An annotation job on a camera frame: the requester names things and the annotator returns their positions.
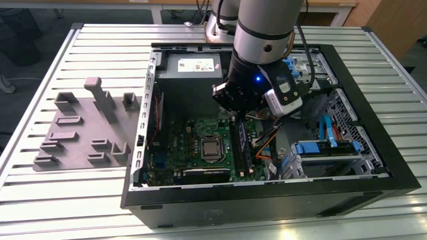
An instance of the gray fixture plate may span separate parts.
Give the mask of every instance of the gray fixture plate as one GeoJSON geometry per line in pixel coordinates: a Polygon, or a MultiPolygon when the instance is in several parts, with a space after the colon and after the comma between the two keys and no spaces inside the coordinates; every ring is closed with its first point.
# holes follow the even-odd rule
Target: gray fixture plate
{"type": "MultiPolygon", "coordinates": [[[[141,104],[141,97],[137,97],[137,103],[141,104]]],[[[98,111],[94,105],[94,98],[77,98],[77,102],[69,103],[72,111],[60,110],[56,112],[54,119],[52,121],[48,133],[44,139],[44,142],[52,141],[49,139],[50,134],[58,135],[58,133],[76,133],[77,136],[72,139],[60,139],[57,142],[62,145],[60,150],[48,151],[40,149],[38,157],[45,157],[52,155],[58,163],[44,164],[38,166],[37,164],[32,165],[32,169],[36,172],[42,171],[56,171],[56,170],[74,170],[74,169],[90,169],[90,168],[110,168],[110,167],[123,167],[127,164],[125,160],[116,160],[112,156],[112,146],[116,144],[121,151],[125,151],[124,144],[127,143],[131,151],[133,150],[135,139],[136,139],[136,128],[139,122],[139,108],[125,111],[124,104],[121,102],[121,97],[112,98],[115,103],[113,113],[117,118],[117,122],[109,124],[104,114],[98,111]],[[74,124],[60,124],[57,125],[57,120],[64,117],[80,116],[81,120],[76,120],[74,124]],[[108,139],[109,147],[98,148],[92,147],[92,140],[104,140],[108,139]],[[106,155],[109,161],[88,161],[92,154],[106,155]]]]}

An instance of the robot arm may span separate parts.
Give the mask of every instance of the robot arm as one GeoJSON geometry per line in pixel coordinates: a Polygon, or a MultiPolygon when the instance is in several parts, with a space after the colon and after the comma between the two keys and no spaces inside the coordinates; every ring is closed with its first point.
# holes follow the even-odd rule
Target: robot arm
{"type": "Polygon", "coordinates": [[[229,111],[264,108],[281,116],[297,109],[301,97],[281,61],[303,0],[244,0],[239,6],[227,82],[213,88],[213,99],[229,111]]]}

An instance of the metal workbench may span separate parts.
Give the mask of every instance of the metal workbench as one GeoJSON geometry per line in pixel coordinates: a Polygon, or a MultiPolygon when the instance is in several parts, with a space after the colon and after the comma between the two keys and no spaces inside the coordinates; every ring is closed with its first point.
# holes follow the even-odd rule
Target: metal workbench
{"type": "MultiPolygon", "coordinates": [[[[304,27],[309,44],[333,44],[388,134],[427,185],[425,93],[360,28],[304,27]]],[[[144,90],[152,42],[204,42],[203,28],[98,25],[72,29],[0,158],[0,239],[408,239],[427,234],[427,187],[356,212],[209,227],[153,229],[120,209],[125,168],[34,172],[32,163],[54,116],[58,92],[89,97],[85,77],[102,78],[113,97],[144,90]]]]}

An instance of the floor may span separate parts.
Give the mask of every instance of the floor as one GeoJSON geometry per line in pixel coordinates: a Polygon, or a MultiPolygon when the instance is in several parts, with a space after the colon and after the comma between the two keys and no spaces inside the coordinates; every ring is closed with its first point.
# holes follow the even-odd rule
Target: floor
{"type": "MultiPolygon", "coordinates": [[[[50,62],[62,44],[72,23],[92,24],[152,24],[152,16],[148,10],[92,10],[66,9],[64,18],[57,19],[52,9],[32,9],[33,18],[42,32],[36,40],[36,46],[41,52],[41,60],[32,66],[16,67],[8,58],[0,53],[0,72],[16,86],[13,94],[0,92],[0,132],[13,132],[18,124],[26,106],[32,100],[41,79],[50,66],[50,62]]],[[[181,24],[188,21],[195,11],[176,13],[172,17],[168,11],[161,12],[164,24],[181,24]]],[[[415,67],[411,73],[420,87],[427,91],[427,48],[420,43],[415,44],[401,59],[404,67],[415,67]]],[[[0,134],[0,151],[6,146],[9,136],[0,134]]]]}

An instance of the aluminum slotted table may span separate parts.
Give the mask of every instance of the aluminum slotted table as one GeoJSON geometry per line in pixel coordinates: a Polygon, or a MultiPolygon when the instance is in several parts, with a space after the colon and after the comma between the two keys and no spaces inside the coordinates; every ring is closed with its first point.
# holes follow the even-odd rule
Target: aluminum slotted table
{"type": "MultiPolygon", "coordinates": [[[[89,97],[85,77],[112,97],[143,95],[151,43],[204,42],[180,25],[74,25],[0,158],[0,239],[408,239],[427,234],[427,188],[331,218],[151,230],[120,209],[125,168],[34,172],[58,92],[89,97]]],[[[427,186],[427,95],[376,36],[360,28],[304,27],[309,44],[332,44],[419,183],[427,186]]]]}

